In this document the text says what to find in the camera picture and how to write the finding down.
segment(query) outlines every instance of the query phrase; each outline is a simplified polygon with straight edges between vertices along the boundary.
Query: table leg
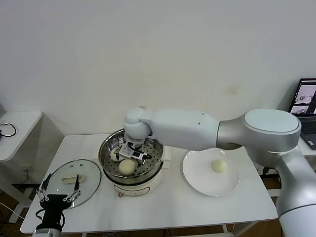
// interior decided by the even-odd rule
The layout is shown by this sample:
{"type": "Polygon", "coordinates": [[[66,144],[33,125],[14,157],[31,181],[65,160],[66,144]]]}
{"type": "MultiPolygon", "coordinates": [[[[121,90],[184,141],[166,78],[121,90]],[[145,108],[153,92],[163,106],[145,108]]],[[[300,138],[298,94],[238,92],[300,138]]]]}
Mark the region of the table leg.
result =
{"type": "MultiPolygon", "coordinates": [[[[32,200],[29,199],[29,190],[25,193],[22,193],[18,191],[15,187],[13,187],[7,180],[5,180],[3,177],[0,178],[0,189],[3,190],[6,194],[13,197],[15,200],[19,202],[19,204],[14,209],[15,212],[17,212],[19,215],[22,213],[23,209],[26,207],[30,207],[32,200]]],[[[18,216],[14,213],[11,215],[11,218],[9,219],[10,223],[15,223],[18,220],[18,216]]]]}
{"type": "Polygon", "coordinates": [[[236,224],[233,229],[234,236],[238,237],[242,235],[244,232],[249,230],[251,227],[253,227],[257,223],[258,223],[257,221],[254,221],[254,222],[236,224]]]}
{"type": "MultiPolygon", "coordinates": [[[[33,188],[27,188],[25,191],[24,191],[24,195],[31,195],[31,193],[33,192],[33,188]]],[[[22,214],[22,211],[24,210],[24,208],[28,208],[30,207],[30,204],[27,205],[27,204],[23,204],[23,203],[19,203],[17,204],[17,206],[14,208],[14,211],[21,215],[22,214]]],[[[15,213],[12,213],[12,215],[10,216],[10,219],[9,219],[9,223],[16,223],[18,220],[19,220],[19,216],[16,215],[15,213]]]]}

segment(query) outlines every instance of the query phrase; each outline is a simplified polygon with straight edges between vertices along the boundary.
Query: table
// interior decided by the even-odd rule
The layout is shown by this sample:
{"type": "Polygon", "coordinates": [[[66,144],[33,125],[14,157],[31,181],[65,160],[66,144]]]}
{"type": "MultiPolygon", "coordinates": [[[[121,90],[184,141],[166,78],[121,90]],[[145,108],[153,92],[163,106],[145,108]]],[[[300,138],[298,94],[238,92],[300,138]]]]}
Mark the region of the table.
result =
{"type": "Polygon", "coordinates": [[[13,137],[0,140],[0,162],[12,159],[40,118],[41,111],[7,112],[0,117],[0,124],[11,123],[17,130],[13,137]]]}
{"type": "MultiPolygon", "coordinates": [[[[75,159],[98,163],[98,150],[108,137],[104,135],[66,136],[47,174],[75,159]]],[[[235,228],[235,236],[257,221],[277,218],[273,204],[257,170],[244,148],[234,151],[240,170],[240,184],[230,195],[209,197],[194,190],[182,174],[186,150],[171,148],[169,169],[152,193],[139,197],[118,197],[112,183],[102,172],[101,184],[90,200],[75,209],[65,210],[64,233],[108,232],[179,228],[191,226],[246,223],[235,228]]],[[[32,233],[40,220],[35,212],[41,209],[36,196],[21,226],[21,232],[32,233]]]]}
{"type": "MultiPolygon", "coordinates": [[[[7,112],[0,117],[0,123],[11,123],[16,128],[17,132],[13,137],[2,137],[0,140],[0,162],[6,162],[13,158],[20,146],[23,144],[27,136],[33,130],[39,119],[41,118],[40,111],[32,112],[7,112]]],[[[18,165],[13,165],[13,170],[19,170],[18,165]]],[[[8,182],[5,177],[0,178],[0,189],[13,197],[19,202],[14,211],[21,214],[25,207],[30,207],[31,200],[29,194],[32,189],[27,189],[24,193],[18,191],[15,187],[8,182]]],[[[11,215],[9,222],[17,222],[18,216],[14,213],[11,215]]]]}

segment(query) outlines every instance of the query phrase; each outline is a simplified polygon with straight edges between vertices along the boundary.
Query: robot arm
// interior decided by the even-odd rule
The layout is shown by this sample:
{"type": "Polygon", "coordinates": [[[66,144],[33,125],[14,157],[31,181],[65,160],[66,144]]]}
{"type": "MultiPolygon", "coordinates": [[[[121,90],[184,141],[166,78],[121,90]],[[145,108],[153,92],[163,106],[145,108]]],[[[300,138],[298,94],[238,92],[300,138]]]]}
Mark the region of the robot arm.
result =
{"type": "Polygon", "coordinates": [[[316,219],[316,175],[297,147],[301,124],[295,116],[258,109],[219,122],[199,111],[135,108],[127,113],[123,126],[125,144],[119,154],[125,157],[131,157],[147,137],[194,151],[245,146],[252,160],[280,174],[282,189],[276,207],[285,235],[316,236],[312,225],[316,219]]]}

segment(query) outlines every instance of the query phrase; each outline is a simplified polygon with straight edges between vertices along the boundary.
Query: pot lid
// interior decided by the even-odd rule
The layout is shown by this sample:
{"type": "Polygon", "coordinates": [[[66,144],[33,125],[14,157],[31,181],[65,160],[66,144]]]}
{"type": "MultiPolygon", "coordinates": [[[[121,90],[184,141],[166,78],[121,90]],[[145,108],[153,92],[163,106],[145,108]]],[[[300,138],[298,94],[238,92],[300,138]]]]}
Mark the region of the pot lid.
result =
{"type": "Polygon", "coordinates": [[[79,175],[81,195],[69,209],[86,202],[92,197],[101,182],[101,171],[98,165],[87,159],[74,160],[56,169],[49,179],[46,193],[72,194],[77,175],[79,175]]]}

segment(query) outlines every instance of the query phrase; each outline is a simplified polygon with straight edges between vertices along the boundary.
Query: floor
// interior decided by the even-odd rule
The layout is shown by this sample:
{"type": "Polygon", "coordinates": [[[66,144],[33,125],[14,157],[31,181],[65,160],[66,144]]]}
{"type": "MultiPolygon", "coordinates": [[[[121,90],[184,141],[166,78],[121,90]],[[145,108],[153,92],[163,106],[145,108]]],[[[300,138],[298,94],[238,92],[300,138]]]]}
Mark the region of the floor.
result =
{"type": "MultiPolygon", "coordinates": [[[[280,188],[280,183],[277,178],[264,179],[264,184],[267,189],[277,189],[280,188]]],[[[17,205],[17,201],[12,199],[6,193],[0,195],[0,202],[14,208],[17,205]]],[[[27,213],[25,209],[22,216],[24,217],[27,213]]],[[[8,219],[10,217],[10,211],[4,206],[0,205],[0,237],[10,236],[10,237],[23,237],[30,236],[22,234],[20,226],[22,224],[22,219],[18,223],[9,224],[8,219]]],[[[228,230],[231,231],[233,225],[228,225],[228,230]]],[[[188,235],[202,235],[202,234],[213,234],[221,233],[221,226],[205,226],[205,227],[192,227],[192,228],[178,228],[169,230],[146,230],[146,231],[132,231],[131,232],[119,232],[119,235],[115,234],[109,237],[169,237],[169,236],[188,236],[188,235]]],[[[81,234],[71,234],[66,235],[68,237],[80,237],[81,234]]],[[[102,233],[91,233],[87,235],[88,237],[102,237],[102,233]]],[[[278,220],[273,221],[263,221],[256,224],[254,227],[246,231],[240,237],[283,237],[281,226],[278,220]]]]}

